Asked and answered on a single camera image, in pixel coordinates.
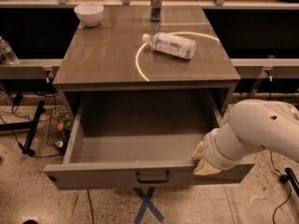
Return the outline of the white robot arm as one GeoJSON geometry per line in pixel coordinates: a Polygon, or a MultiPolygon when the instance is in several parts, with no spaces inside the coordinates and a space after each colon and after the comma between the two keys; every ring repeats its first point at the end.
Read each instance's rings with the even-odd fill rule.
{"type": "Polygon", "coordinates": [[[299,111],[279,101],[248,99],[231,108],[220,128],[205,135],[192,158],[195,175],[215,175],[264,149],[299,161],[299,111]]]}

